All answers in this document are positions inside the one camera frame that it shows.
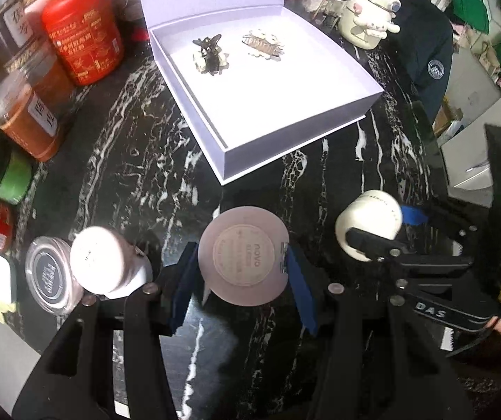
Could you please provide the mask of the cream white cosmetic jar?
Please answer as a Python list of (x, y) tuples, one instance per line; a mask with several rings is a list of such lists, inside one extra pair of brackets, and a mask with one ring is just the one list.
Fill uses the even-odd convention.
[(370, 262), (363, 253), (352, 248), (345, 234), (350, 228), (365, 230), (379, 237), (393, 240), (402, 226), (400, 204), (381, 190), (365, 191), (356, 198), (337, 218), (335, 234), (340, 247), (353, 259)]

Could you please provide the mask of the pink cosmetic jar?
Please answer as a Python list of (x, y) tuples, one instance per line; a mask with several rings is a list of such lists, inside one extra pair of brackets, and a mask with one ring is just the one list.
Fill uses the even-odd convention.
[(198, 246), (206, 288), (238, 306), (274, 301), (288, 282), (288, 243), (284, 222), (269, 210), (245, 206), (222, 212), (206, 227)]

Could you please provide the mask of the pale blue white jar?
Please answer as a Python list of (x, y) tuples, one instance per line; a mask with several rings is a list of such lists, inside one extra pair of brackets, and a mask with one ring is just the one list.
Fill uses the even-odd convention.
[(85, 290), (110, 300), (126, 298), (153, 280), (148, 256), (122, 235), (102, 226), (89, 226), (77, 233), (70, 266)]

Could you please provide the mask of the bear charm hair clip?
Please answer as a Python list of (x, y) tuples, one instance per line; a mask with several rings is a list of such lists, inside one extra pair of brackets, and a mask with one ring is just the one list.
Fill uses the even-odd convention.
[(257, 58), (278, 61), (284, 55), (284, 48), (277, 38), (264, 32), (249, 32), (243, 36), (242, 43), (248, 48), (249, 54)]

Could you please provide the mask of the dark bow hair clip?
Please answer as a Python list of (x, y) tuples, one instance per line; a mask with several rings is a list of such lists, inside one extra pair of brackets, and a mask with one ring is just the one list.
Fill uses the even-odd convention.
[(199, 48), (193, 54), (193, 62), (200, 73), (214, 76), (229, 67), (228, 56), (219, 47), (221, 38), (221, 34), (216, 34), (213, 37), (193, 40), (193, 44)]

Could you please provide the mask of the dark navy cap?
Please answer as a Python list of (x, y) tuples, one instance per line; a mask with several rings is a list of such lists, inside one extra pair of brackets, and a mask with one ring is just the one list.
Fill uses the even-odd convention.
[(408, 73), (427, 118), (433, 121), (449, 84), (453, 61), (453, 28), (430, 0), (399, 0), (395, 23), (400, 32), (389, 38)]

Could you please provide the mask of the lower green jar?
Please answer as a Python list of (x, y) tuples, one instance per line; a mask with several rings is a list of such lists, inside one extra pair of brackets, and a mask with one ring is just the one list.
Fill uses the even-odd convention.
[(33, 176), (33, 166), (27, 157), (13, 150), (5, 173), (0, 180), (0, 199), (17, 205), (27, 194)]

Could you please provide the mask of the cinnamoroll white mug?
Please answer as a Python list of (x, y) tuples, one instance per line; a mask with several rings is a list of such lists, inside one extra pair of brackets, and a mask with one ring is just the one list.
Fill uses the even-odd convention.
[(355, 47), (373, 50), (388, 34), (398, 34), (400, 0), (346, 0), (338, 21), (340, 35)]

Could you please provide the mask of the white open gift box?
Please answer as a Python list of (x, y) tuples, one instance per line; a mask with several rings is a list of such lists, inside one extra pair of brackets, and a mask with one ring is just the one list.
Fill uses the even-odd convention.
[[(222, 184), (364, 117), (381, 86), (285, 0), (141, 0), (154, 60)], [(249, 54), (249, 32), (275, 36), (278, 61)], [(221, 34), (229, 67), (200, 73), (194, 39)]]

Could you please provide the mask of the clear glass with spoon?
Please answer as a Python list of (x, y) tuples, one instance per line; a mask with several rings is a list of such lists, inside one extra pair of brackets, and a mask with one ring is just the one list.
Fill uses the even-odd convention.
[(318, 27), (332, 29), (337, 24), (348, 0), (301, 0), (310, 22)]

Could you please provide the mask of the orange powder plastic jar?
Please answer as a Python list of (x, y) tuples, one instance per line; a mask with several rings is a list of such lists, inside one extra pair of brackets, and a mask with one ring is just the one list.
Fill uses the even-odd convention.
[(61, 146), (61, 127), (21, 71), (0, 83), (0, 129), (40, 162), (50, 160)]

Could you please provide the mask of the red tea tin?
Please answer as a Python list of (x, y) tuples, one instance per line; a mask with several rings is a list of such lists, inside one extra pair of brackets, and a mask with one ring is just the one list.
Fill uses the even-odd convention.
[(105, 78), (123, 59), (124, 46), (112, 0), (52, 0), (43, 9), (41, 21), (78, 86)]

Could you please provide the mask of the dark herb jar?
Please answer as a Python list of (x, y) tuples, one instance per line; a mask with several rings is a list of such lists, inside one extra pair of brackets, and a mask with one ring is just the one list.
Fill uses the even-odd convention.
[(0, 0), (0, 61), (7, 72), (22, 67), (41, 44), (21, 0)]

